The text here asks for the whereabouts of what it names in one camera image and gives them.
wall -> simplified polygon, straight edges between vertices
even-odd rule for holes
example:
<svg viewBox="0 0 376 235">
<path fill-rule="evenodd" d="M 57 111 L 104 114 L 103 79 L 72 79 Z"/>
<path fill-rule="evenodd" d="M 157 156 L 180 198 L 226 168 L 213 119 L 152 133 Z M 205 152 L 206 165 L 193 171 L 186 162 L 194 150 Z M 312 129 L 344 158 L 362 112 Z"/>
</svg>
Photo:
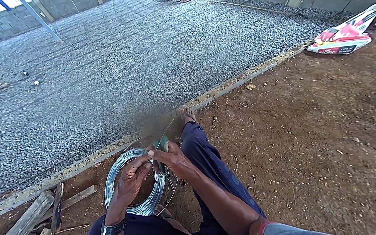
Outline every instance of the wall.
<svg viewBox="0 0 376 235">
<path fill-rule="evenodd" d="M 55 20 L 78 13 L 71 0 L 39 0 L 39 2 Z M 81 12 L 94 8 L 99 5 L 99 2 L 106 2 L 106 0 L 75 0 L 74 2 Z M 42 12 L 42 10 L 34 4 L 34 1 L 30 2 L 30 5 L 37 13 Z M 47 16 L 42 16 L 42 18 L 46 23 L 51 23 Z M 7 40 L 37 27 L 41 27 L 41 24 L 23 5 L 12 8 L 11 11 L 5 10 L 0 12 L 0 40 Z"/>
<path fill-rule="evenodd" d="M 12 11 L 0 12 L 0 40 L 7 40 L 39 26 L 40 23 L 23 5 L 12 8 Z"/>
<path fill-rule="evenodd" d="M 304 0 L 300 7 L 358 13 L 376 3 L 376 0 Z"/>
<path fill-rule="evenodd" d="M 78 13 L 71 0 L 40 0 L 40 2 L 55 20 Z M 75 0 L 74 3 L 80 12 L 99 5 L 98 0 Z"/>
</svg>

dark blue pants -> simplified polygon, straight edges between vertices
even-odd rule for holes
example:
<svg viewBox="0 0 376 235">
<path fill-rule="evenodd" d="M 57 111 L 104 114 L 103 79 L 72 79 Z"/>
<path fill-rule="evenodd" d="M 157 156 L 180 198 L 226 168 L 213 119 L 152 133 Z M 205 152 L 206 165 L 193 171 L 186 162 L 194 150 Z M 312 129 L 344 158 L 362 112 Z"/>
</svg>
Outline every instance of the dark blue pants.
<svg viewBox="0 0 376 235">
<path fill-rule="evenodd" d="M 206 133 L 200 124 L 195 122 L 188 122 L 182 131 L 182 152 L 185 156 L 199 168 L 208 178 L 214 181 L 220 188 L 237 196 L 251 208 L 257 211 L 260 215 L 266 218 L 261 207 L 250 196 L 246 187 L 239 181 L 234 173 L 222 161 L 220 153 L 216 147 L 212 146 L 207 139 Z M 199 235 L 220 235 L 227 234 L 219 223 L 214 218 L 211 211 L 206 204 L 201 200 L 198 194 L 194 191 L 194 195 L 201 207 L 201 214 L 203 222 L 201 222 L 200 231 L 195 234 Z M 133 234 L 149 234 L 149 235 L 167 235 L 167 234 L 184 234 L 172 227 L 167 221 L 151 215 L 128 216 L 128 226 L 125 235 Z M 101 234 L 101 224 L 104 216 L 99 218 L 91 231 L 90 235 Z"/>
</svg>

finger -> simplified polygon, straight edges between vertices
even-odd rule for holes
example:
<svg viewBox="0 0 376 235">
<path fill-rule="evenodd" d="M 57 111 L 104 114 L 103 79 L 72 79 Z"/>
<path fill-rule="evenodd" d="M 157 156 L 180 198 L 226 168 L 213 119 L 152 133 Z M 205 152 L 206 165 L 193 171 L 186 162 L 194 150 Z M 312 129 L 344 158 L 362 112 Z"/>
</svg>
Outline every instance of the finger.
<svg viewBox="0 0 376 235">
<path fill-rule="evenodd" d="M 136 173 L 137 169 L 145 162 L 147 162 L 148 160 L 150 160 L 151 157 L 149 157 L 149 155 L 147 154 L 144 154 L 142 156 L 138 156 L 136 159 L 134 159 L 129 165 L 128 165 L 128 169 L 127 169 L 127 172 L 130 173 L 130 174 L 134 174 Z"/>
<path fill-rule="evenodd" d="M 179 146 L 176 143 L 171 142 L 171 141 L 168 141 L 168 147 L 169 147 L 170 153 L 179 154 L 181 151 Z"/>
<path fill-rule="evenodd" d="M 148 152 L 148 155 L 157 160 L 157 161 L 160 161 L 162 163 L 165 163 L 165 164 L 169 164 L 170 161 L 171 161 L 171 157 L 174 155 L 173 153 L 166 153 L 166 152 L 163 152 L 163 151 L 160 151 L 160 150 L 150 150 Z"/>
<path fill-rule="evenodd" d="M 136 174 L 134 175 L 134 177 L 136 178 L 136 181 L 141 184 L 146 179 L 151 169 L 152 169 L 152 164 L 150 164 L 149 162 L 146 162 L 142 167 L 139 167 Z"/>
<path fill-rule="evenodd" d="M 150 144 L 147 148 L 146 148 L 146 150 L 149 152 L 150 150 L 152 150 L 152 149 L 156 149 L 154 146 L 153 146 L 153 144 Z"/>
<path fill-rule="evenodd" d="M 153 169 L 154 169 L 155 172 L 157 172 L 158 174 L 160 174 L 159 164 L 158 164 L 157 160 L 153 161 Z"/>
</svg>

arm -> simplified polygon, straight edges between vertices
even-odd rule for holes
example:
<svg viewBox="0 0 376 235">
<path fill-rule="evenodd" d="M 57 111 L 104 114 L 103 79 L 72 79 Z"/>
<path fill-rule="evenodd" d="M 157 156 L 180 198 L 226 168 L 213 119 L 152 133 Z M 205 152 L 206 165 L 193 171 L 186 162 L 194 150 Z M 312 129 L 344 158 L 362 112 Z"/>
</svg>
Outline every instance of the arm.
<svg viewBox="0 0 376 235">
<path fill-rule="evenodd" d="M 128 205 L 139 193 L 143 181 L 152 168 L 152 165 L 146 162 L 148 158 L 147 155 L 140 156 L 123 169 L 108 206 L 105 225 L 115 225 L 124 219 Z"/>
<path fill-rule="evenodd" d="M 179 178 L 187 180 L 228 234 L 248 234 L 249 230 L 250 234 L 257 234 L 254 228 L 259 229 L 267 221 L 241 199 L 221 189 L 205 176 L 175 143 L 169 142 L 168 153 L 150 150 L 148 154 L 165 163 Z"/>
</svg>

blue metal pole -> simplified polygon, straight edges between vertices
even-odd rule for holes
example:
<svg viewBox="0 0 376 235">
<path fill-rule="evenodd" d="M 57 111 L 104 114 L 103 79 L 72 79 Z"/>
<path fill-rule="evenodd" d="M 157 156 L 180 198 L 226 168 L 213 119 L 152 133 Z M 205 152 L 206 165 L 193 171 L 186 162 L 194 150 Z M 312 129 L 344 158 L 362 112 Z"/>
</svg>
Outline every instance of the blue metal pole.
<svg viewBox="0 0 376 235">
<path fill-rule="evenodd" d="M 6 3 L 4 3 L 3 0 L 0 0 L 0 4 L 1 4 L 5 9 L 7 9 L 7 11 L 12 10 L 12 9 L 11 9 Z"/>
<path fill-rule="evenodd" d="M 50 29 L 49 25 L 46 24 L 46 22 L 44 22 L 44 20 L 40 17 L 39 14 L 37 14 L 36 11 L 34 11 L 34 9 L 30 6 L 29 3 L 27 3 L 25 0 L 20 0 L 20 2 L 25 6 L 25 8 L 27 8 L 27 10 L 34 16 L 34 18 L 36 18 L 41 25 L 43 25 L 43 27 L 45 29 L 47 29 L 47 31 L 49 31 L 49 34 L 52 35 L 56 41 L 58 42 L 61 42 L 62 40 L 60 40 L 60 38 L 55 34 L 55 32 L 53 32 L 52 29 Z"/>
</svg>

